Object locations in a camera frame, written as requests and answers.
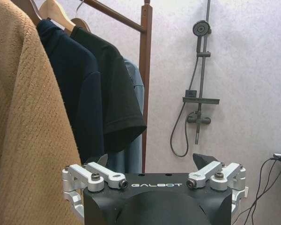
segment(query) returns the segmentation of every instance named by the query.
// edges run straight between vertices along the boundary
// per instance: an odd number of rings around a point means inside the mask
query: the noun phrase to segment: tan coat
[[[0,0],[0,225],[80,224],[61,170],[79,156],[35,25]]]

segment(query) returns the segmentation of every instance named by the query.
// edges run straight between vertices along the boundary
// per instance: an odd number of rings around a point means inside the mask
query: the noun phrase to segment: black cable
[[[264,187],[263,192],[265,192],[265,190],[266,190],[266,188],[267,188],[267,186],[268,186],[268,183],[270,182],[270,176],[271,176],[273,167],[274,167],[274,165],[276,164],[276,162],[277,162],[277,160],[274,161],[274,163],[272,164],[272,167],[271,167],[271,169],[270,169],[270,172],[268,173],[266,186]],[[257,193],[256,193],[256,198],[255,198],[255,200],[258,198],[259,190],[260,190],[260,182],[259,182],[259,186],[258,186],[258,190],[257,190]],[[255,206],[254,206],[254,209],[253,209],[253,212],[252,212],[252,214],[251,214],[252,225],[254,225],[254,218],[253,218],[253,216],[254,216],[254,212],[255,212],[255,210],[256,210],[256,207],[257,207],[257,202],[256,202],[256,204],[255,204]]]
[[[247,208],[246,210],[242,211],[242,212],[237,216],[237,218],[235,219],[235,221],[233,222],[232,225],[234,225],[234,224],[236,223],[236,221],[238,220],[238,218],[239,218],[243,213],[245,213],[246,211],[248,211],[249,209],[250,209],[250,208]]]
[[[251,209],[252,209],[252,207],[257,203],[257,201],[258,201],[266,192],[268,192],[269,189],[271,189],[271,187],[275,184],[275,182],[278,180],[278,178],[279,178],[280,175],[281,175],[281,170],[280,170],[280,172],[278,173],[276,179],[272,182],[271,186],[270,186],[268,189],[266,189],[260,196],[258,196],[258,198],[253,202],[253,204],[252,204],[252,206],[251,206]],[[248,215],[247,215],[247,218],[245,219],[244,225],[245,225],[245,224],[247,223],[247,221],[248,221],[248,218],[249,218],[251,209],[250,209],[250,211],[249,211],[249,213],[248,213]]]
[[[270,161],[270,160],[274,160],[274,158],[269,158],[269,159],[267,159],[267,160],[262,164],[262,166],[261,166],[261,168],[260,168],[260,173],[259,173],[259,184],[258,184],[258,191],[257,191],[257,193],[259,192],[259,189],[260,189],[262,169],[263,169],[264,165],[265,165],[268,161]],[[238,217],[236,218],[236,220],[233,222],[232,225],[234,225],[234,224],[236,223],[236,221],[238,220],[238,218],[240,217],[240,215],[242,215],[243,213],[245,213],[245,212],[248,211],[248,210],[250,210],[250,212],[251,212],[252,207],[253,207],[253,206],[251,206],[251,207],[247,208],[246,210],[242,211],[242,212],[238,215]]]
[[[199,58],[197,57],[196,63],[195,63],[195,68],[194,68],[193,73],[192,73],[191,83],[190,83],[190,85],[189,85],[188,90],[190,90],[190,89],[192,88],[193,79],[194,79],[194,77],[195,77],[196,70],[197,70],[198,59],[199,59]],[[185,128],[184,128],[184,130],[185,130],[185,139],[186,139],[186,152],[185,152],[183,155],[179,155],[179,154],[177,154],[177,153],[174,151],[173,144],[172,144],[172,140],[173,140],[174,132],[175,132],[175,130],[176,130],[176,126],[177,126],[177,124],[178,124],[178,121],[179,121],[179,119],[180,119],[180,117],[181,117],[181,114],[182,114],[182,111],[183,111],[183,109],[184,109],[184,106],[185,106],[185,102],[183,103],[183,105],[182,105],[182,107],[181,107],[180,113],[179,113],[179,115],[178,115],[178,118],[177,118],[176,123],[175,123],[175,125],[174,125],[174,128],[173,128],[173,130],[172,130],[172,134],[170,135],[170,148],[171,148],[172,152],[174,153],[174,155],[177,156],[177,157],[184,157],[184,156],[186,156],[187,153],[188,153],[189,144],[188,144],[188,135],[187,135],[187,129],[186,129],[186,128],[187,128],[187,127],[186,127],[186,125],[187,125],[187,118],[188,118],[191,114],[195,113],[195,112],[191,112],[190,114],[188,114],[188,116],[187,116],[186,119],[185,119],[185,125],[184,125]]]

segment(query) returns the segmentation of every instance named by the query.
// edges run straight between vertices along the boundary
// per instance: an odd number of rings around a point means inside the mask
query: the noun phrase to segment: black t-shirt
[[[121,151],[147,127],[123,57],[115,46],[77,26],[70,37],[89,49],[98,61],[104,148],[106,152]]]
[[[49,20],[37,25],[56,76],[80,159],[104,154],[101,76],[94,55]]]

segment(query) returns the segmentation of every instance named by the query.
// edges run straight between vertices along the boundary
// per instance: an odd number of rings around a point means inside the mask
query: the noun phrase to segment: shower faucet
[[[207,37],[208,34],[211,34],[209,21],[209,11],[210,11],[210,0],[207,2],[207,13],[206,20],[200,20],[196,22],[192,28],[194,35],[198,37],[197,40],[197,58],[202,58],[202,67],[201,67],[201,79],[200,79],[200,92],[199,97],[197,97],[196,90],[186,90],[185,97],[183,97],[184,103],[198,103],[198,110],[190,114],[187,118],[188,123],[196,123],[196,138],[195,144],[199,143],[199,134],[201,124],[210,124],[211,119],[209,117],[202,115],[202,104],[215,104],[218,105],[220,100],[214,98],[203,98],[203,84],[204,84],[204,75],[205,75],[205,63],[206,57],[210,57],[211,53],[207,51]],[[201,40],[203,41],[203,51],[201,52]]]

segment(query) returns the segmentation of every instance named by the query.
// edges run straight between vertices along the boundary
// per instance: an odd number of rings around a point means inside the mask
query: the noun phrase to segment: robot
[[[193,158],[198,171],[192,173],[122,174],[100,162],[70,165],[62,170],[63,195],[85,225],[230,225],[245,196],[245,168]]]

